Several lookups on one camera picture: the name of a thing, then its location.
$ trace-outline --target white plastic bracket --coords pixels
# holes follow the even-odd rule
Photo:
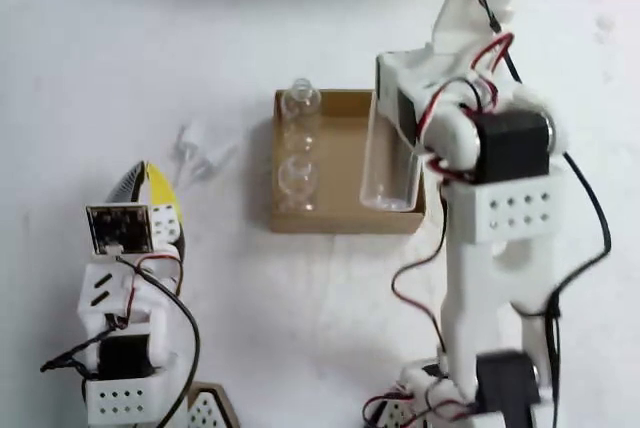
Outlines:
[[[88,381],[87,414],[89,425],[131,425],[159,421],[169,410],[184,383],[176,354],[167,365],[147,378],[129,380]],[[171,426],[184,424],[173,420]]]
[[[554,286],[553,238],[559,227],[562,173],[487,185],[450,183],[447,294],[442,332],[449,376],[471,399],[480,353],[501,348],[498,310],[513,303],[527,312],[544,306]],[[496,254],[497,244],[505,244]],[[540,318],[522,319],[522,347],[549,384]]]

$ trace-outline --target black wire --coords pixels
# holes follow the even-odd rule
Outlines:
[[[486,11],[487,17],[489,17],[489,26],[491,27],[493,32],[496,34],[502,33],[502,25],[498,21],[498,18],[496,18],[495,13],[491,11],[491,8],[489,8],[489,2],[487,0],[478,0],[478,1]],[[522,83],[522,79],[520,78],[520,74],[516,69],[516,65],[513,63],[513,60],[511,59],[509,50],[507,50],[504,55],[504,61],[507,64],[507,68],[509,69],[509,73],[511,73],[511,76],[513,77],[513,79],[516,80],[518,83]]]
[[[502,31],[502,26],[500,22],[496,18],[495,14],[489,8],[489,3],[487,0],[478,0],[482,7],[487,12],[487,16],[489,17],[489,25],[491,29],[497,34]],[[522,83],[522,79],[518,74],[518,70],[516,69],[509,52],[505,54],[505,61],[507,63],[507,67],[509,68],[509,72],[515,81],[518,83]],[[597,195],[593,191],[593,188],[589,184],[589,181],[582,173],[582,170],[578,166],[578,164],[574,161],[574,159],[569,155],[568,152],[563,154],[564,159],[569,164],[573,172],[575,173],[578,181],[584,188],[593,205],[593,208],[598,217],[598,221],[600,223],[600,228],[602,230],[602,239],[604,242],[604,247],[602,251],[590,258],[589,260],[582,263],[578,268],[573,270],[567,276],[565,276],[560,283],[553,289],[549,298],[547,299],[547,303],[545,305],[544,311],[542,313],[520,313],[521,316],[525,317],[540,317],[544,318],[544,327],[545,327],[545,338],[547,344],[547,353],[549,356],[549,367],[551,370],[551,390],[553,397],[553,428],[556,428],[558,424],[558,405],[560,401],[560,364],[561,364],[561,354],[560,354],[560,295],[562,292],[573,283],[576,279],[578,279],[584,272],[588,269],[592,268],[594,265],[602,261],[606,258],[609,253],[611,253],[611,231],[609,230],[609,222],[607,221],[607,217],[604,214],[604,210],[600,205],[600,201],[598,200]]]
[[[145,280],[147,283],[149,283],[150,285],[153,285],[162,293],[164,293],[180,309],[180,311],[182,311],[184,316],[187,318],[187,320],[191,324],[191,328],[193,329],[194,349],[193,349],[193,362],[191,363],[191,369],[189,370],[189,375],[187,376],[187,380],[185,381],[184,386],[182,387],[182,390],[180,390],[178,397],[173,402],[173,405],[171,405],[171,408],[169,409],[167,414],[164,415],[164,418],[160,420],[160,423],[156,427],[156,428],[164,428],[165,426],[167,426],[169,421],[171,421],[171,418],[178,411],[178,409],[180,408],[180,405],[182,404],[182,401],[187,396],[187,393],[189,392],[189,388],[191,387],[191,384],[193,383],[193,379],[195,378],[196,370],[198,369],[198,361],[200,360],[200,330],[198,329],[198,323],[196,322],[195,318],[193,317],[189,309],[184,305],[184,303],[182,303],[182,301],[180,301],[180,299],[174,293],[172,293],[171,290],[169,290],[166,286],[164,286],[162,283],[156,280],[153,276],[149,275],[148,273],[143,271],[140,267],[134,265],[133,263],[128,262],[127,260],[125,260],[124,258],[121,258],[120,256],[116,256],[116,261],[129,266],[130,268],[133,269],[134,273],[139,275],[143,280]]]
[[[398,290],[395,288],[395,282],[397,282],[397,280],[400,278],[400,276],[402,274],[404,274],[405,272],[407,272],[409,270],[413,270],[415,268],[418,268],[419,266],[425,265],[427,263],[431,263],[433,260],[435,260],[438,257],[438,255],[442,251],[442,247],[444,246],[445,236],[446,236],[446,233],[447,233],[447,218],[448,218],[448,211],[449,210],[448,210],[447,202],[444,199],[444,197],[442,197],[442,196],[440,196],[440,203],[442,204],[443,220],[442,220],[442,233],[440,235],[440,241],[438,242],[438,246],[433,251],[433,253],[431,253],[426,258],[423,258],[421,260],[415,261],[413,263],[410,263],[410,264],[405,265],[402,268],[400,268],[396,272],[396,274],[393,276],[393,281],[391,282],[391,290],[396,295],[396,297],[398,297],[401,301],[404,301],[405,303],[410,304],[414,308],[419,309],[420,311],[424,312],[429,317],[429,319],[431,320],[431,323],[433,324],[433,328],[436,331],[436,335],[438,336],[438,341],[440,342],[440,346],[442,348],[442,352],[446,353],[447,352],[447,348],[446,348],[446,345],[444,343],[444,337],[442,336],[442,332],[440,331],[440,326],[438,325],[438,319],[436,318],[436,315],[433,313],[433,311],[431,311],[428,307],[426,307],[422,303],[418,303],[415,300],[409,299],[408,297],[406,297],[402,293],[398,292]]]
[[[94,343],[100,343],[105,338],[107,338],[107,336],[118,329],[118,324],[113,316],[107,316],[107,324],[109,327],[106,330],[47,361],[40,367],[40,373],[44,373],[45,371],[49,370],[57,370],[58,368],[75,368],[83,378],[93,378],[94,374],[89,372],[89,369],[83,363],[76,360],[74,358],[74,355],[82,350],[85,350],[87,347],[93,345]]]
[[[447,83],[453,83],[454,81],[459,81],[460,83],[464,83],[469,88],[471,88],[471,91],[473,91],[473,96],[476,99],[476,109],[480,113],[482,113],[482,111],[483,111],[482,99],[480,98],[480,93],[478,92],[478,89],[475,87],[475,85],[473,83],[471,83],[469,80],[467,80],[466,78],[463,78],[461,76],[458,76],[458,77],[455,77],[455,78],[451,78]]]

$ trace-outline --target cable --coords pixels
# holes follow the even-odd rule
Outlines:
[[[367,416],[367,409],[369,408],[369,406],[371,406],[373,403],[377,401],[407,402],[413,399],[414,399],[413,395],[408,395],[408,394],[406,395],[404,393],[397,393],[397,392],[389,392],[389,393],[385,393],[384,395],[371,397],[364,403],[364,405],[362,405],[362,420],[364,421],[367,428],[377,428],[371,421],[371,418]]]
[[[493,60],[493,63],[491,64],[491,72],[493,73],[496,67],[498,66],[498,64],[500,63],[500,60],[502,60],[502,58],[506,55],[507,51],[509,50],[509,47],[513,43],[513,39],[514,39],[513,33],[505,33],[499,36],[498,38],[495,38],[491,43],[485,46],[476,55],[476,57],[471,62],[471,69],[475,70],[480,60],[491,50],[499,46],[500,51],[498,52],[498,55],[496,56],[496,58]]]
[[[496,18],[491,8],[489,8],[489,3],[487,0],[478,0],[482,7],[487,12],[487,16],[489,17],[489,25],[491,29],[495,33],[500,33],[502,31],[502,26],[500,26],[500,22]],[[505,53],[505,61],[507,63],[507,67],[509,68],[509,72],[513,79],[522,83],[522,79],[518,74],[518,70],[507,51]],[[584,188],[593,208],[598,217],[598,221],[600,223],[600,228],[602,230],[602,239],[604,243],[604,247],[602,251],[590,258],[589,260],[582,263],[578,268],[573,270],[567,276],[565,276],[560,283],[553,289],[549,298],[547,299],[547,303],[545,305],[544,311],[540,313],[523,313],[522,311],[518,311],[521,316],[524,317],[540,317],[544,318],[544,327],[545,327],[545,338],[547,344],[547,353],[549,356],[549,367],[551,370],[551,391],[553,397],[553,428],[556,428],[558,424],[558,405],[560,402],[560,366],[561,366],[561,354],[560,354],[560,295],[562,292],[571,285],[576,279],[578,279],[583,273],[585,273],[588,269],[592,268],[594,265],[602,261],[606,258],[609,253],[611,253],[611,231],[609,230],[609,222],[607,221],[607,217],[600,205],[600,201],[598,200],[597,195],[593,191],[591,184],[587,180],[587,178],[582,173],[582,170],[578,166],[578,164],[574,161],[574,159],[569,155],[568,152],[563,154],[565,161],[571,167],[573,172],[575,173],[578,181]]]
[[[427,167],[433,171],[441,175],[446,180],[459,181],[461,183],[465,183],[469,181],[469,176],[467,173],[462,171],[452,171],[442,167],[443,159],[439,156],[434,156],[427,162]]]
[[[418,121],[418,138],[422,140],[423,131],[426,129],[429,121],[431,121],[431,115],[433,114],[433,110],[438,102],[438,98],[444,93],[444,91],[451,85],[452,83],[459,82],[467,85],[471,90],[473,90],[473,94],[476,98],[477,110],[482,109],[482,100],[480,98],[480,93],[478,93],[478,89],[471,83],[469,80],[463,77],[455,77],[445,81],[440,88],[433,94],[431,100],[429,100],[429,104],[424,110],[424,113],[420,117]]]
[[[178,267],[180,268],[180,277],[178,278],[176,286],[176,296],[180,296],[180,293],[182,292],[182,281],[184,280],[184,266],[182,264],[182,260],[173,255],[145,255],[136,261],[136,263],[140,265],[143,261],[147,260],[173,260],[178,263]]]
[[[187,318],[187,320],[191,324],[191,328],[193,329],[194,350],[193,350],[193,362],[191,363],[191,369],[189,370],[189,375],[187,376],[187,379],[184,383],[184,386],[182,387],[182,390],[180,390],[180,393],[178,394],[176,400],[173,402],[173,405],[171,405],[171,408],[166,413],[166,415],[164,415],[164,417],[162,418],[162,420],[157,426],[157,428],[164,428],[165,426],[167,426],[169,421],[171,421],[171,418],[173,417],[173,415],[180,408],[180,405],[182,404],[182,401],[184,400],[184,398],[187,396],[189,388],[191,387],[191,384],[193,383],[193,379],[195,378],[196,370],[198,369],[198,361],[200,359],[200,330],[198,329],[198,323],[196,322],[195,318],[193,317],[189,309],[184,305],[184,303],[182,303],[182,301],[180,301],[180,299],[174,293],[172,293],[171,290],[165,287],[153,276],[151,276],[150,274],[142,270],[142,268],[140,267],[140,264],[145,259],[149,259],[149,257],[142,258],[137,265],[134,265],[133,263],[130,263],[124,258],[120,256],[116,256],[116,261],[118,263],[127,265],[134,271],[136,275],[140,276],[147,283],[149,283],[150,285],[153,285],[155,288],[160,290],[164,295],[166,295],[180,309],[180,311],[182,311],[184,316]]]
[[[487,13],[487,17],[489,18],[489,26],[491,27],[493,32],[497,35],[502,33],[502,25],[498,21],[498,18],[496,18],[495,13],[493,13],[493,11],[491,11],[491,8],[489,8],[489,2],[487,0],[478,0],[478,2],[485,9]],[[516,80],[518,83],[522,83],[520,74],[516,69],[516,65],[513,63],[513,60],[511,59],[511,55],[509,54],[508,50],[504,54],[504,61],[507,64],[507,68],[509,69],[509,73],[511,73],[511,76],[513,77],[513,79]]]
[[[57,370],[59,368],[75,368],[75,370],[86,379],[93,379],[95,375],[89,371],[86,365],[74,358],[74,356],[85,350],[87,347],[93,345],[94,343],[100,343],[105,338],[107,338],[111,333],[116,331],[119,327],[118,323],[115,321],[115,317],[113,315],[107,315],[107,329],[101,331],[93,338],[89,338],[87,341],[80,343],[79,345],[74,346],[70,350],[65,351],[64,353],[52,358],[47,361],[44,365],[40,367],[40,373],[44,373],[49,370]]]
[[[408,265],[405,265],[402,268],[400,268],[398,271],[396,271],[396,274],[393,275],[393,278],[391,279],[391,291],[401,301],[404,301],[405,303],[413,306],[414,308],[417,308],[418,310],[420,310],[423,313],[425,313],[431,319],[431,323],[433,323],[433,327],[435,328],[436,334],[438,335],[438,340],[440,342],[440,346],[442,347],[442,351],[444,353],[446,353],[447,350],[446,350],[445,343],[444,343],[444,337],[442,336],[442,333],[440,331],[440,327],[438,326],[438,320],[437,320],[435,314],[433,313],[433,311],[431,311],[423,303],[420,303],[419,301],[414,300],[413,298],[410,298],[410,297],[408,297],[406,295],[403,295],[396,288],[396,283],[397,283],[398,279],[400,278],[400,276],[402,276],[404,273],[406,273],[409,270],[413,270],[414,268],[417,268],[417,267],[419,267],[421,265],[424,265],[424,264],[432,262],[440,254],[440,251],[442,251],[442,247],[444,246],[445,234],[446,234],[446,231],[447,231],[447,212],[448,212],[448,209],[447,209],[447,202],[445,201],[445,199],[442,196],[440,197],[440,203],[442,203],[442,212],[443,212],[444,219],[442,221],[442,234],[440,235],[440,241],[438,242],[438,246],[436,247],[435,251],[431,255],[427,256],[426,258],[424,258],[422,260],[418,260],[418,261],[413,262],[413,263],[410,263]]]

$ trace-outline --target white plastic part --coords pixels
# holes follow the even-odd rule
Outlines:
[[[562,175],[472,186],[452,182],[444,190],[449,206],[447,294],[442,333],[449,375],[465,398],[476,390],[479,353],[500,348],[498,310],[513,303],[540,311],[552,290],[554,246],[562,206]],[[494,256],[495,243],[507,242]],[[549,383],[544,326],[522,319],[522,347]]]
[[[513,18],[511,0],[488,0],[505,31]],[[433,51],[456,55],[478,39],[493,36],[484,8],[478,0],[445,0],[432,34]]]
[[[180,238],[180,221],[174,205],[153,205],[149,210],[151,218],[151,239],[154,250]]]
[[[414,396],[413,401],[409,406],[404,405],[403,410],[410,410],[412,413],[421,413],[427,408],[428,403],[431,407],[437,406],[444,400],[458,400],[462,404],[467,404],[468,399],[462,397],[457,386],[450,379],[439,380],[433,376],[428,375],[423,367],[436,363],[436,360],[419,360],[407,364],[400,374],[398,384],[403,386],[406,392]],[[533,426],[546,428],[551,427],[553,419],[553,402],[551,400],[550,390],[540,390],[540,404],[531,407],[531,414],[533,419]],[[452,416],[462,411],[461,407],[451,406],[450,408],[442,407],[438,410],[438,413],[446,416]],[[558,428],[566,426],[564,422],[564,416],[562,410],[558,411]],[[472,415],[468,418],[458,421],[450,422],[445,417],[435,416],[430,414],[425,418],[429,422],[431,428],[506,428],[504,417],[501,413],[484,413],[479,415]],[[423,426],[420,420],[413,426],[420,428]],[[387,423],[387,428],[394,427],[395,423]]]
[[[206,125],[202,120],[194,120],[182,127],[176,142],[176,154],[178,156],[178,169],[176,171],[173,186],[178,187],[184,167],[195,159],[199,153],[204,137]]]
[[[406,423],[413,416],[413,404],[407,401],[389,400],[383,401],[385,407],[382,410],[380,418],[374,426],[380,428],[398,428]]]
[[[144,267],[154,273],[177,273],[177,263],[172,260],[148,260]],[[133,272],[120,263],[90,263],[78,302],[78,315],[85,327],[87,337],[92,338],[104,331],[105,315],[124,316],[131,294]],[[165,286],[175,290],[176,283],[169,278],[160,280]],[[164,366],[170,354],[169,325],[174,318],[175,309],[170,300],[140,277],[134,281],[135,296],[132,303],[132,315],[129,326],[117,330],[111,336],[149,334],[148,355],[154,366]],[[98,346],[92,344],[85,350],[86,365],[90,370],[98,367]]]
[[[165,367],[147,378],[88,381],[89,425],[131,425],[159,421],[177,396],[182,379],[179,372],[177,356],[173,354]],[[176,417],[171,426],[186,426],[186,422],[178,424],[175,421]]]
[[[188,428],[231,428],[212,393],[200,392],[189,408]]]
[[[213,178],[233,158],[237,150],[236,139],[230,139],[213,148],[203,149],[189,172],[186,186]]]

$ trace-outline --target small glass bottle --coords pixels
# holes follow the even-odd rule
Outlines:
[[[322,97],[306,78],[293,82],[280,100],[284,146],[292,153],[309,152],[317,142]]]
[[[283,195],[280,211],[315,210],[317,165],[307,154],[289,156],[278,169],[278,186]]]

